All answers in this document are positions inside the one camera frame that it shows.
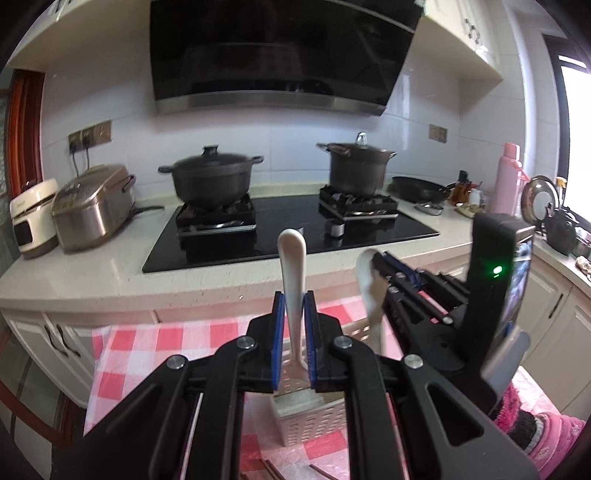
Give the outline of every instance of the white countertop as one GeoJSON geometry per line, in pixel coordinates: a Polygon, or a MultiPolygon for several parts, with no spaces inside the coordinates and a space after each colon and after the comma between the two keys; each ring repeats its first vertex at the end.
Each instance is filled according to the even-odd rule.
{"type": "MultiPolygon", "coordinates": [[[[280,290],[279,259],[144,274],[141,269],[176,205],[134,219],[106,244],[66,255],[60,247],[34,260],[19,258],[0,278],[0,307],[47,312],[130,312],[214,305],[271,297],[280,290]]],[[[446,208],[439,217],[400,201],[400,211],[440,232],[437,237],[380,245],[413,267],[467,254],[471,221],[446,208]]],[[[355,282],[364,248],[311,254],[307,287],[355,282]]]]}

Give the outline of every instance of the pink fabric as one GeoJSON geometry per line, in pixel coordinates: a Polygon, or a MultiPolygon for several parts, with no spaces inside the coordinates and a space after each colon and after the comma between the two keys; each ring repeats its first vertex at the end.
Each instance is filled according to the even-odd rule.
{"type": "Polygon", "coordinates": [[[559,466],[585,426],[583,420],[554,413],[538,415],[544,422],[544,433],[530,459],[545,480],[559,466]]]}
{"type": "MultiPolygon", "coordinates": [[[[341,324],[365,318],[361,297],[322,302],[318,310],[336,316],[341,324]]],[[[86,413],[85,433],[103,419],[154,368],[170,355],[181,353],[188,359],[211,355],[223,343],[244,335],[249,321],[267,312],[160,325],[115,325],[93,331],[96,355],[95,377],[86,413]]],[[[402,357],[401,348],[387,322],[382,326],[384,355],[402,357]]],[[[548,397],[521,367],[514,382],[524,404],[554,408],[548,397]]],[[[349,480],[346,430],[332,433],[293,447],[283,447],[267,395],[246,396],[240,468],[249,480],[268,480],[259,470],[258,459],[271,460],[286,478],[318,480],[308,466],[311,461],[339,480],[349,480]]]]}
{"type": "Polygon", "coordinates": [[[503,395],[503,406],[499,412],[499,416],[495,420],[495,424],[503,432],[509,433],[513,429],[513,425],[517,421],[519,410],[521,408],[521,401],[519,395],[513,384],[509,384],[509,388],[503,395]]]}

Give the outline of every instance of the white appliance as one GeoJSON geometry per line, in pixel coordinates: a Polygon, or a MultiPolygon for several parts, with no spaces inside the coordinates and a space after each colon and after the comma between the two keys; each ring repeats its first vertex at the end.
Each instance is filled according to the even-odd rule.
{"type": "Polygon", "coordinates": [[[57,181],[49,179],[25,190],[10,202],[12,229],[24,258],[46,254],[58,245],[51,218],[51,204],[57,181]]]}

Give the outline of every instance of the gas stove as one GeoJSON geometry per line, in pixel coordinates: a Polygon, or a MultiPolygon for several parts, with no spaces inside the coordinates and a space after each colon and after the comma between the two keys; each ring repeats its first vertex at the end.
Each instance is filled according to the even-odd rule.
{"type": "Polygon", "coordinates": [[[352,220],[385,220],[398,217],[398,202],[386,197],[362,197],[342,193],[330,185],[320,189],[319,202],[333,216],[344,222],[352,220]]]}
{"type": "Polygon", "coordinates": [[[199,235],[252,232],[256,228],[255,210],[248,194],[216,210],[185,204],[176,215],[176,225],[181,241],[199,235]]]}
{"type": "Polygon", "coordinates": [[[389,197],[366,199],[335,194],[338,192],[324,187],[320,195],[243,197],[231,211],[203,212],[180,206],[164,227],[142,271],[276,258],[277,238],[286,228],[303,232],[309,254],[439,235],[398,212],[396,201],[389,197]],[[353,208],[342,210],[343,205],[353,208]],[[344,234],[338,238],[328,235],[328,219],[345,223],[344,234]]]}

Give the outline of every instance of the floor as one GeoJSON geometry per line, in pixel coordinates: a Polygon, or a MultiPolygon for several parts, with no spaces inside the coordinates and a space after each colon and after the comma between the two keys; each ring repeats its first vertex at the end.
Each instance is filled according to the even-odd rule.
{"type": "MultiPolygon", "coordinates": [[[[61,430],[63,409],[69,400],[37,366],[18,340],[10,339],[0,355],[0,381],[17,396],[20,402],[47,425],[61,430]]],[[[72,438],[82,438],[85,411],[70,409],[77,418],[70,422],[72,438]]],[[[44,480],[49,480],[53,460],[59,451],[51,443],[28,427],[0,402],[0,420],[27,461],[44,480]]]]}

